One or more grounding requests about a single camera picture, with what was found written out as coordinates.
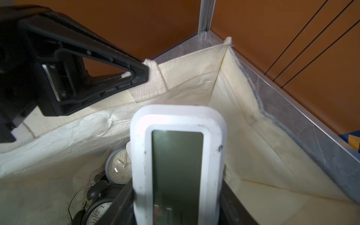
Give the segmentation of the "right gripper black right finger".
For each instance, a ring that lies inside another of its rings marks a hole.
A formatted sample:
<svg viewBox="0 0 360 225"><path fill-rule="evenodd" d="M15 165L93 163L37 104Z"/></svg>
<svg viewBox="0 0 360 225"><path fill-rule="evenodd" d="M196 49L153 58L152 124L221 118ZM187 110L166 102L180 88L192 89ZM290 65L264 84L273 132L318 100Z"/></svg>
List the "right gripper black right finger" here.
<svg viewBox="0 0 360 225"><path fill-rule="evenodd" d="M220 225L258 225L229 185L222 181L220 193Z"/></svg>

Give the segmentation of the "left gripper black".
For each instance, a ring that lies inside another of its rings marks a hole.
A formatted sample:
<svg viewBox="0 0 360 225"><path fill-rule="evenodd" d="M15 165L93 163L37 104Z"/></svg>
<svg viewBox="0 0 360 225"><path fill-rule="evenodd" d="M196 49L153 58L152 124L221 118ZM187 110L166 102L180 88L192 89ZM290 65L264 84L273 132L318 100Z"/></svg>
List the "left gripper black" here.
<svg viewBox="0 0 360 225"><path fill-rule="evenodd" d="M65 14L1 7L1 143L36 107L68 116L148 80L138 58Z"/></svg>

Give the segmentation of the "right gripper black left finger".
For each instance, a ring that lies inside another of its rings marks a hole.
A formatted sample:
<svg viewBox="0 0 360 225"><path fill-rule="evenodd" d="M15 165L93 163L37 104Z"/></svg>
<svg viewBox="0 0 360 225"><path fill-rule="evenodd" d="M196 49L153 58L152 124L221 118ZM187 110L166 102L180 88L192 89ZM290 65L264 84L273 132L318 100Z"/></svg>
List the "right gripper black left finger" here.
<svg viewBox="0 0 360 225"><path fill-rule="evenodd" d="M110 208L96 225L134 225L134 191L132 180L122 189L112 202Z"/></svg>

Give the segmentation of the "black round alarm clock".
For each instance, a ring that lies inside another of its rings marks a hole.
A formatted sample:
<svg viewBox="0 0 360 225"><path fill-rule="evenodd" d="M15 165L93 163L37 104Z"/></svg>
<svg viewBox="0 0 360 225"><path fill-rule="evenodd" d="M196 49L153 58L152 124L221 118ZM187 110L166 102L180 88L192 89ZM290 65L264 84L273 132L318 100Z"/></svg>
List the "black round alarm clock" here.
<svg viewBox="0 0 360 225"><path fill-rule="evenodd" d="M87 191L87 201L92 201L87 206L87 201L83 203L82 209L71 217L72 225L95 225L110 208L117 195L123 190L124 185L110 184L106 180L100 180L85 187Z"/></svg>

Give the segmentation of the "cream round alarm clock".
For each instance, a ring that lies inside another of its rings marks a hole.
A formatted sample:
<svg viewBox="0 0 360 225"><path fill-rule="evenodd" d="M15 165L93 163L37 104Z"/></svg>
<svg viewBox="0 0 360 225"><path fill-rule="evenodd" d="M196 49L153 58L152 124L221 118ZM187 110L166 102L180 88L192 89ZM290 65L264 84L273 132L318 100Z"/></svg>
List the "cream round alarm clock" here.
<svg viewBox="0 0 360 225"><path fill-rule="evenodd" d="M113 151L105 166L106 177L111 184L126 185L132 178L132 164L125 148Z"/></svg>

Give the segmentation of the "cream canvas bag starry print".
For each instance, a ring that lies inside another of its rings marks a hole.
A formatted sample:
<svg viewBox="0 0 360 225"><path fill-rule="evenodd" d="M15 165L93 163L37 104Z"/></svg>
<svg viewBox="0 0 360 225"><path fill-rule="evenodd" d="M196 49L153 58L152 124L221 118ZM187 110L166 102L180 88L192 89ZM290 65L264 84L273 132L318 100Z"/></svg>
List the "cream canvas bag starry print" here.
<svg viewBox="0 0 360 225"><path fill-rule="evenodd" d="M295 109L260 91L231 39L157 64L150 82L73 115L36 108L1 145L1 224L68 225L106 157L149 104L199 104L227 123L226 182L261 225L357 225L360 165Z"/></svg>

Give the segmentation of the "small white digital clock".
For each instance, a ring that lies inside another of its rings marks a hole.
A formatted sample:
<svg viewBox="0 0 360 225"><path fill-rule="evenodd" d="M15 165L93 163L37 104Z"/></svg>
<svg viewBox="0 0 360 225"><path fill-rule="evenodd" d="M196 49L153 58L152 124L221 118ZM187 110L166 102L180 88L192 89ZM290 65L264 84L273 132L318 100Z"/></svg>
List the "small white digital clock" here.
<svg viewBox="0 0 360 225"><path fill-rule="evenodd" d="M215 225L227 144L208 106L148 105L130 125L134 213L139 225Z"/></svg>

